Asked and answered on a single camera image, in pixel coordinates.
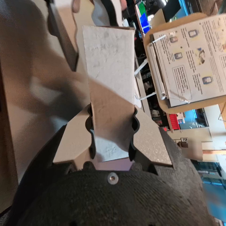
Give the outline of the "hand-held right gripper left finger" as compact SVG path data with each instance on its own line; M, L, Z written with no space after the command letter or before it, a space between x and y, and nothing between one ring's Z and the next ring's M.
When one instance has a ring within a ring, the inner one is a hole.
M89 104L67 123L53 163L72 163L76 170L81 170L85 162L93 160L96 146L92 129L92 108Z

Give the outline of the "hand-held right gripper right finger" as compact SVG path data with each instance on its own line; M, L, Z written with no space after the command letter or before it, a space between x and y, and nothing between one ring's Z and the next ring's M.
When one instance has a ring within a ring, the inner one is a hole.
M133 138L129 144L130 161L148 160L163 166L172 166L160 127L137 105L134 106Z

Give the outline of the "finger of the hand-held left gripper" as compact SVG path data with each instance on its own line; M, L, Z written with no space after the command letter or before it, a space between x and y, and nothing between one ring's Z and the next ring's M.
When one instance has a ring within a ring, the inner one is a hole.
M122 27L123 17L120 0L92 0L92 20L96 26Z
M72 6L72 0L49 0L48 28L51 35L58 38L65 59L70 69L75 72L79 54Z

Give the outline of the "white cardboard box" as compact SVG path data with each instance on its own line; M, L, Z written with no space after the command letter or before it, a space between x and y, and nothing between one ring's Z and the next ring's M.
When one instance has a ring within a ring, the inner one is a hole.
M83 26L98 162L128 157L133 137L134 30Z

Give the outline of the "person's left hand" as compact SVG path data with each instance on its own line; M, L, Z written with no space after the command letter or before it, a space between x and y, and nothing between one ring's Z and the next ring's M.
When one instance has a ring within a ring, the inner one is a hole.
M80 11L80 0L73 0L72 1L72 12L78 13Z

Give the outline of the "red plastic bin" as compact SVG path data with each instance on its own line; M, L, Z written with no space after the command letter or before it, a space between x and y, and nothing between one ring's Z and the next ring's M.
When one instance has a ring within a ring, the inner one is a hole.
M169 114L170 123L173 130L180 130L177 114Z

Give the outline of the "white document stand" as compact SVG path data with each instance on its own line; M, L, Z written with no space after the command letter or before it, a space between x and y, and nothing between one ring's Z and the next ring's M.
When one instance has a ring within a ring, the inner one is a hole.
M156 43L163 39L167 38L167 35L161 35L159 38L154 39L153 34L150 35L151 42L146 46L146 59L141 63L140 66L135 70L134 77L138 75L141 69L144 68L146 64L149 65L151 76L154 78L153 81L156 84L155 92L151 95L147 95L145 97L136 97L138 100L144 100L153 95L157 95L160 100L165 101L168 108L172 108L170 104L170 99L180 100L183 104L190 104L190 101L187 99L181 98L181 96L177 95L176 98L169 97L165 78L162 70L162 66L160 63L160 57L157 51Z

